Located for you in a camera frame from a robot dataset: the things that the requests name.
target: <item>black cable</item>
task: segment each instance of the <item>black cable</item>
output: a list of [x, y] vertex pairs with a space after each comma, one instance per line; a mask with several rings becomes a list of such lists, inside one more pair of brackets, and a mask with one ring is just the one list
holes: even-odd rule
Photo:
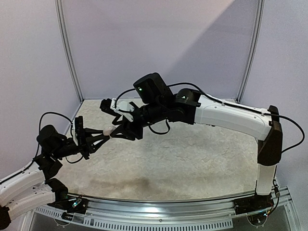
[[278, 207], [278, 204], [279, 204], [279, 198], [280, 198], [280, 197], [278, 197], [278, 198], [277, 198], [277, 202], [276, 202], [275, 207], [274, 207], [272, 210], [270, 210], [270, 211], [269, 211], [268, 216], [269, 216], [270, 214], [272, 214], [272, 213], [275, 211], [275, 209]]
[[73, 124], [71, 124], [71, 129], [70, 129], [70, 133], [71, 133], [71, 137], [73, 138]]
[[292, 119], [290, 119], [289, 117], [286, 117], [286, 116], [284, 116], [284, 115], [283, 115], [283, 116], [282, 116], [282, 115], [274, 115], [274, 114], [269, 114], [269, 113], [265, 113], [264, 115], [267, 115], [267, 116], [275, 116], [275, 117], [279, 117], [279, 118], [282, 118], [282, 119], [286, 119], [286, 120], [292, 122], [295, 126], [297, 126], [298, 129], [299, 129], [299, 130], [301, 131], [301, 133], [302, 133], [302, 139], [301, 139], [300, 142], [298, 142], [298, 143], [296, 143], [296, 144], [294, 144], [294, 145], [292, 145], [292, 146], [290, 146], [290, 147], [284, 149], [281, 153], [284, 153], [284, 152], [286, 152], [286, 151], [288, 151], [288, 150], [290, 150], [290, 149], [292, 149], [292, 148], [295, 148], [295, 147], [299, 146], [299, 145], [304, 141], [304, 139], [305, 139], [305, 132], [304, 132], [304, 130], [302, 129], [302, 127], [301, 127], [298, 123], [296, 123], [294, 120], [292, 120]]
[[[196, 89], [198, 89], [205, 97], [209, 98], [210, 100], [213, 100], [217, 103], [222, 103], [221, 100], [217, 99], [217, 98], [214, 98], [208, 94], [206, 94], [200, 87], [198, 87], [197, 85], [193, 84], [193, 83], [188, 83], [188, 82], [181, 82], [181, 83], [175, 83], [175, 84], [171, 84], [171, 85], [168, 85], [168, 87], [173, 87], [173, 86], [178, 86], [178, 85], [190, 85], [190, 86], [193, 86], [195, 87]], [[257, 113], [257, 114], [262, 114], [260, 111], [257, 111], [257, 110], [254, 110], [254, 109], [251, 109], [251, 108], [246, 108], [246, 107], [242, 107], [240, 105], [234, 105], [234, 104], [231, 104], [231, 103], [227, 103], [225, 102], [224, 103], [226, 106], [230, 106], [230, 107], [235, 107], [235, 108], [240, 108], [240, 109], [244, 109], [246, 111], [250, 111], [250, 112], [254, 112], [254, 113]]]
[[[39, 124], [39, 125], [38, 125], [38, 128], [39, 128], [38, 131], [39, 131], [39, 132], [40, 132], [40, 128], [41, 128], [42, 119], [43, 119], [43, 117], [44, 117], [45, 115], [47, 115], [47, 114], [54, 114], [54, 115], [61, 116], [61, 117], [65, 118], [65, 119], [67, 119], [67, 120], [71, 123], [71, 126], [72, 126], [72, 124], [73, 124], [73, 122], [72, 122], [68, 117], [64, 116], [63, 114], [60, 114], [60, 113], [57, 113], [57, 112], [45, 112], [44, 114], [42, 114], [42, 116], [41, 116], [40, 119], [39, 119], [39, 123], [38, 123], [38, 124]], [[3, 181], [1, 181], [1, 182], [0, 182], [0, 185], [3, 184], [4, 182], [7, 182], [8, 180], [10, 180], [10, 179], [12, 179], [12, 178], [18, 176], [19, 174], [25, 172], [26, 170], [28, 170], [28, 169], [32, 166], [32, 164], [34, 163], [34, 159], [38, 156], [38, 153], [39, 153], [39, 143], [38, 143], [37, 151], [36, 151], [36, 153], [35, 153], [35, 155], [34, 155], [32, 161], [31, 161], [31, 163], [30, 163], [25, 169], [23, 169], [22, 171], [19, 171], [19, 172], [15, 173], [14, 175], [12, 175], [12, 176], [10, 176], [10, 177], [4, 179]]]
[[[130, 92], [130, 91], [133, 91], [133, 90], [135, 90], [135, 89], [132, 88], [132, 89], [126, 90], [126, 91], [122, 92], [122, 93], [117, 97], [117, 99], [115, 100], [115, 109], [116, 109], [116, 103], [117, 103], [117, 101], [120, 99], [120, 97], [121, 97], [122, 95], [124, 95], [124, 94]], [[121, 109], [119, 109], [118, 111], [119, 111], [119, 112], [130, 113], [130, 111], [123, 111], [123, 110], [121, 110]]]
[[[205, 96], [206, 96], [207, 98], [209, 98], [210, 100], [213, 100], [213, 101], [215, 101], [215, 102], [217, 102], [217, 103], [222, 103], [221, 100], [216, 99], [216, 98], [213, 98], [213, 97], [207, 95], [200, 87], [198, 87], [197, 85], [195, 85], [195, 84], [193, 84], [193, 83], [188, 83], [188, 82], [175, 83], [175, 84], [168, 85], [168, 87], [173, 87], [173, 86], [177, 86], [177, 85], [191, 85], [191, 86], [195, 87], [196, 89], [198, 89], [203, 95], [205, 95]], [[247, 110], [247, 111], [250, 111], [250, 112], [254, 112], [254, 113], [257, 113], [257, 114], [262, 114], [260, 111], [257, 111], [257, 110], [251, 109], [251, 108], [242, 107], [242, 106], [240, 106], [240, 105], [234, 105], [234, 104], [230, 104], [230, 103], [224, 103], [224, 104], [225, 104], [226, 106], [235, 107], [235, 108], [240, 108], [240, 109], [244, 109], [244, 110]], [[299, 145], [304, 141], [304, 139], [305, 139], [304, 130], [303, 130], [303, 129], [301, 128], [301, 126], [300, 126], [298, 123], [296, 123], [294, 120], [290, 119], [289, 117], [282, 116], [282, 115], [275, 115], [275, 114], [269, 114], [269, 113], [265, 113], [264, 115], [265, 115], [265, 116], [266, 116], [266, 115], [267, 115], [267, 116], [276, 116], [276, 117], [279, 117], [279, 118], [282, 118], [282, 119], [286, 119], [286, 120], [292, 122], [294, 125], [296, 125], [296, 126], [298, 127], [298, 129], [299, 129], [299, 130], [301, 131], [301, 133], [302, 133], [302, 136], [303, 136], [303, 137], [302, 137], [302, 140], [301, 140], [300, 142], [296, 143], [295, 145], [292, 145], [292, 146], [290, 146], [290, 147], [284, 149], [284, 150], [282, 151], [282, 153], [284, 153], [284, 152], [286, 152], [286, 151], [288, 151], [288, 150], [290, 150], [290, 149], [292, 149], [292, 148], [295, 148], [295, 147], [299, 146]]]
[[165, 122], [166, 122], [166, 125], [167, 125], [167, 128], [168, 128], [168, 131], [165, 131], [165, 132], [154, 131], [153, 128], [151, 128], [150, 125], [149, 125], [149, 129], [151, 130], [151, 132], [153, 132], [156, 135], [166, 135], [170, 131], [170, 125], [169, 125], [167, 120], [165, 120]]
[[82, 158], [83, 158], [83, 156], [81, 156], [80, 159], [78, 159], [78, 160], [76, 160], [76, 161], [73, 161], [73, 162], [69, 161], [69, 160], [67, 159], [67, 157], [65, 157], [65, 158], [66, 158], [66, 161], [67, 161], [68, 163], [70, 163], [70, 164], [75, 164], [75, 163], [78, 163], [79, 161], [81, 161]]
[[164, 106], [160, 101], [159, 101], [159, 95], [155, 98], [155, 101], [156, 101], [156, 103], [159, 105], [159, 106], [161, 106], [161, 107], [163, 107], [163, 108], [165, 108], [167, 111], [171, 111], [169, 108], [167, 108], [166, 106]]

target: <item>white wall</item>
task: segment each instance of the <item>white wall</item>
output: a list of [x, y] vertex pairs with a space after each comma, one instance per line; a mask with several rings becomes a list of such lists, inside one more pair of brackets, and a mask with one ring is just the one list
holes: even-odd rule
[[[298, 122], [308, 133], [308, 1], [265, 1], [260, 37], [243, 103], [268, 107]], [[301, 139], [282, 121], [283, 146]], [[308, 142], [283, 154], [277, 176], [289, 187], [303, 230], [308, 230]]]
[[217, 97], [235, 98], [257, 2], [63, 1], [84, 97], [115, 97], [142, 76], [158, 72], [166, 83], [190, 81]]
[[[72, 117], [78, 106], [54, 1], [0, 1], [0, 178], [32, 159], [44, 112]], [[68, 125], [51, 115], [47, 123]]]

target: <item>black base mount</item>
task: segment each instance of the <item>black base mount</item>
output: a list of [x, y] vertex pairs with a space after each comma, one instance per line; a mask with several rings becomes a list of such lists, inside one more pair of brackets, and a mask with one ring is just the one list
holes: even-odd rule
[[235, 214], [237, 215], [263, 210], [274, 204], [271, 194], [265, 196], [255, 194], [253, 196], [236, 199], [233, 203]]

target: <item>robotic arm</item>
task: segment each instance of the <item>robotic arm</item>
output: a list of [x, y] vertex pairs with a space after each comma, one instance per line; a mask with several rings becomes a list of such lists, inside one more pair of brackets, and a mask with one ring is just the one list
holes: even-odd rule
[[167, 86], [158, 73], [142, 77], [133, 86], [145, 103], [140, 108], [133, 102], [117, 105], [116, 98], [102, 101], [100, 109], [115, 116], [113, 125], [117, 127], [109, 132], [83, 128], [81, 116], [74, 121], [72, 138], [59, 134], [52, 125], [42, 128], [37, 137], [41, 154], [28, 167], [0, 180], [0, 230], [20, 214], [44, 204], [85, 214], [88, 201], [68, 196], [68, 189], [53, 179], [62, 167], [58, 159], [78, 153], [89, 159], [110, 138], [140, 140], [144, 127], [163, 120], [220, 126], [258, 139], [256, 192], [252, 197], [234, 200], [235, 212], [248, 213], [273, 204], [272, 182], [282, 153], [282, 128], [276, 107], [259, 109], [230, 103], [200, 89], [184, 88], [173, 94], [169, 87], [175, 85]]

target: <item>metal frame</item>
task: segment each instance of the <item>metal frame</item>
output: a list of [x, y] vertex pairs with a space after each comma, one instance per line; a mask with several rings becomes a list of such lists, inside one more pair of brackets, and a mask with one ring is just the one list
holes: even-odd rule
[[[279, 207], [284, 207], [292, 231], [299, 231], [299, 223], [293, 202], [287, 187], [280, 189]], [[210, 198], [199, 201], [182, 202], [142, 202], [120, 201], [112, 199], [89, 199], [85, 215], [74, 214], [71, 222], [61, 219], [62, 210], [41, 206], [29, 212], [24, 224], [29, 224], [35, 213], [79, 226], [110, 231], [177, 231], [199, 230], [216, 231], [233, 227], [233, 221], [246, 214], [236, 215], [233, 199], [254, 194], [253, 191], [225, 198]], [[29, 231], [24, 225], [22, 231]]]
[[60, 33], [61, 33], [61, 37], [62, 37], [63, 48], [64, 48], [64, 52], [65, 52], [65, 55], [66, 55], [68, 68], [69, 68], [69, 71], [70, 71], [70, 74], [71, 74], [71, 78], [72, 78], [72, 81], [73, 81], [73, 84], [74, 84], [74, 87], [75, 87], [77, 97], [78, 97], [79, 101], [82, 103], [84, 101], [84, 97], [82, 95], [80, 83], [79, 83], [79, 80], [78, 80], [78, 77], [77, 77], [77, 73], [76, 73], [76, 69], [75, 69], [75, 65], [74, 65], [74, 61], [73, 61], [73, 57], [72, 57], [72, 53], [71, 53], [71, 48], [70, 48], [69, 42], [68, 42], [68, 37], [67, 37], [67, 32], [66, 32], [66, 27], [65, 27], [65, 20], [64, 20], [64, 13], [63, 13], [62, 0], [55, 0], [55, 5], [56, 5], [59, 28], [60, 28]]
[[[255, 52], [256, 52], [257, 40], [258, 40], [259, 31], [260, 31], [260, 27], [261, 27], [261, 19], [262, 19], [263, 8], [264, 8], [264, 1], [265, 0], [259, 0], [258, 1], [256, 19], [255, 19], [254, 30], [253, 30], [251, 44], [250, 44], [250, 51], [249, 51], [249, 55], [248, 55], [248, 60], [247, 60], [246, 66], [245, 66], [244, 76], [243, 76], [237, 97], [235, 99], [236, 102], [238, 102], [238, 103], [240, 103], [242, 98], [243, 98], [244, 91], [245, 91], [247, 81], [248, 81], [248, 77], [249, 77], [249, 73], [250, 73], [250, 70], [251, 70], [252, 63], [253, 63], [254, 55], [255, 55]], [[70, 46], [69, 46], [69, 40], [68, 40], [68, 37], [67, 37], [62, 0], [55, 0], [55, 4], [56, 4], [57, 15], [58, 15], [60, 33], [61, 33], [61, 37], [62, 37], [62, 41], [63, 41], [63, 47], [64, 47], [66, 59], [67, 59], [67, 64], [68, 64], [68, 67], [69, 67], [69, 70], [70, 70], [71, 78], [72, 78], [72, 81], [73, 81], [73, 84], [74, 84], [74, 87], [75, 87], [77, 97], [78, 97], [80, 102], [83, 102], [84, 97], [82, 95], [81, 86], [80, 86], [80, 83], [79, 83], [79, 80], [78, 80], [78, 77], [77, 77], [77, 73], [76, 73], [71, 49], [70, 49]]]
[[254, 25], [254, 32], [253, 32], [252, 40], [251, 40], [251, 44], [250, 44], [250, 52], [249, 52], [248, 60], [247, 60], [247, 63], [246, 63], [243, 80], [242, 80], [242, 83], [241, 83], [241, 86], [240, 86], [240, 89], [239, 89], [239, 92], [238, 92], [237, 98], [236, 98], [236, 101], [238, 103], [240, 103], [243, 99], [245, 88], [246, 88], [246, 85], [247, 85], [247, 82], [248, 82], [249, 73], [250, 73], [252, 63], [253, 63], [253, 60], [254, 60], [254, 55], [256, 53], [257, 41], [258, 41], [260, 27], [261, 27], [261, 21], [262, 21], [264, 1], [265, 0], [259, 0], [259, 2], [258, 2], [257, 12], [256, 12], [256, 20], [255, 20], [255, 25]]

